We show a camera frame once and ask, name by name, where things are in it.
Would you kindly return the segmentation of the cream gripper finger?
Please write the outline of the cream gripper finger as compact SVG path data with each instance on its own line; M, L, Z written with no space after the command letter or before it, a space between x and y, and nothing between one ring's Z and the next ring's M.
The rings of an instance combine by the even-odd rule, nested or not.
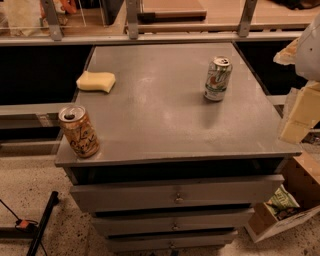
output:
M295 64L296 51L299 39L294 39L281 51L277 52L273 58L273 61L280 65Z
M291 111L286 118L280 139L300 143L320 122L320 82L308 81L297 91Z

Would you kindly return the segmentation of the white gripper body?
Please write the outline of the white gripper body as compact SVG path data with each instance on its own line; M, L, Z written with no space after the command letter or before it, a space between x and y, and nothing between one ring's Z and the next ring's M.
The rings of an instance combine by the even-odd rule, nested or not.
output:
M298 40L295 71L307 80L320 81L320 14Z

